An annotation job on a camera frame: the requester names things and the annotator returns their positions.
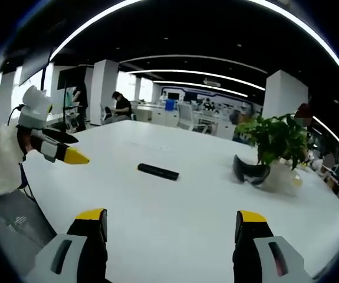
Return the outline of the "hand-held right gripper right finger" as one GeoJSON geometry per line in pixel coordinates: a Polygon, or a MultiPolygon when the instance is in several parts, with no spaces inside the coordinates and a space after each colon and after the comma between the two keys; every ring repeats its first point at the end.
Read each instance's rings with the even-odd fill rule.
{"type": "Polygon", "coordinates": [[[233,276],[240,282],[315,282],[304,268],[303,257],[266,219],[254,212],[236,213],[233,276]]]}

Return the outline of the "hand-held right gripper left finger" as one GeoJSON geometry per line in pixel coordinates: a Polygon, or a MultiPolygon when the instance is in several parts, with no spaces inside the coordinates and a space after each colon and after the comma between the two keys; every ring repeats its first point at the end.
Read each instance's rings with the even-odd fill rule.
{"type": "Polygon", "coordinates": [[[108,282],[107,210],[80,213],[35,257],[35,282],[108,282]]]}

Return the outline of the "person's left hand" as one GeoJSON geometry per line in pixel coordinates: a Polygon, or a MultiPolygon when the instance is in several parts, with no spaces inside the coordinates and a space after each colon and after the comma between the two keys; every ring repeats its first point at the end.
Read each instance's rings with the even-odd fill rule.
{"type": "Polygon", "coordinates": [[[17,127],[17,141],[23,158],[25,158],[31,150],[41,149],[42,141],[37,136],[33,136],[32,131],[33,129],[26,127],[17,127]]]}

